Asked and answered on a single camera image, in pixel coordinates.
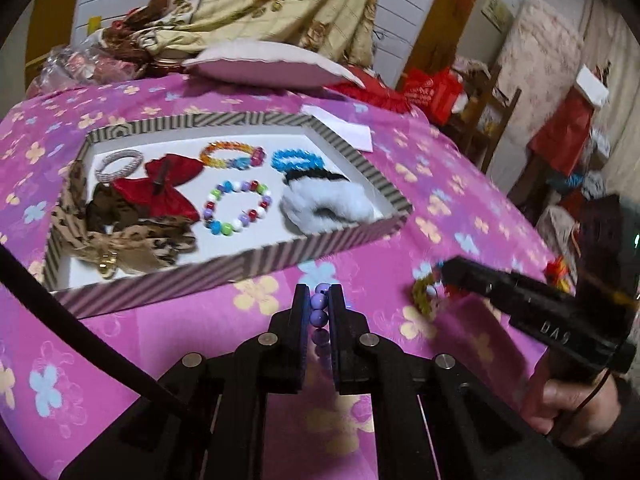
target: metal screw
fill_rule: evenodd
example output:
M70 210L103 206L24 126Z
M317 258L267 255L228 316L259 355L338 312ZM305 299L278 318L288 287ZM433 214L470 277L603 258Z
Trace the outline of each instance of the metal screw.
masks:
M258 336L258 343L262 346L272 346L278 342L278 336L276 336L272 332L265 332L264 334L260 334Z
M436 355L436 364L445 370L451 370L456 365L456 360L452 355L440 354Z
M195 368L202 362L202 356L196 352L191 352L182 358L182 364L187 368Z
M380 338L372 333L362 334L360 336L360 344L363 346L375 346L380 342Z

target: pink pillow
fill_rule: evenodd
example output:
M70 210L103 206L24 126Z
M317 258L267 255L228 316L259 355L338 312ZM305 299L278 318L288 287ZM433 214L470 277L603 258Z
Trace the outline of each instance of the pink pillow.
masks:
M182 65L213 79L267 88L318 88L347 81L364 88L349 70L320 54L273 41L223 41Z

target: pink floral bedsheet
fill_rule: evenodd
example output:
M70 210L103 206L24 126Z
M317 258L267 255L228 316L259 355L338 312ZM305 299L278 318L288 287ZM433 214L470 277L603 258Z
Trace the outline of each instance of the pink floral bedsheet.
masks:
M407 290L431 266L467 254L535 277L550 258L536 232L418 112L400 116L323 92L316 97L214 85L171 75L82 88L23 102L0 124L0 242L42 276L49 213L63 175L93 128L203 111L278 110L315 104L373 130L369 159L414 204L392 238L189 298L84 323L135 364L160 376L188 352L230 352L288 308L295 285L340 282L374 332L407 352L449 352L516 406L543 348L480 299L443 304L431 319ZM2 288L0 413L47 478L62 469L136 396L71 351ZM264 478L373 480L376 455L367 396L338 397L310 357L295 398L268 404Z

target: human hand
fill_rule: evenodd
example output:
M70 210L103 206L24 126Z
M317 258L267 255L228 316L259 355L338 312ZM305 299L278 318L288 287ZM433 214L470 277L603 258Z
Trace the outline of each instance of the human hand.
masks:
M540 433L547 434L561 411L572 412L591 394L595 384L573 384L549 378L548 353L536 365L520 415ZM609 376L602 389L578 413L560 437L566 446L580 447L607 433L620 415L618 388Z

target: black sleeve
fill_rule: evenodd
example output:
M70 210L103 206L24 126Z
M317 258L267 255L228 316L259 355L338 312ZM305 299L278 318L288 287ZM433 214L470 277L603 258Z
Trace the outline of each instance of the black sleeve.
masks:
M628 480L640 471L640 398L631 386L616 379L620 416L600 439L579 449L563 448L585 480Z

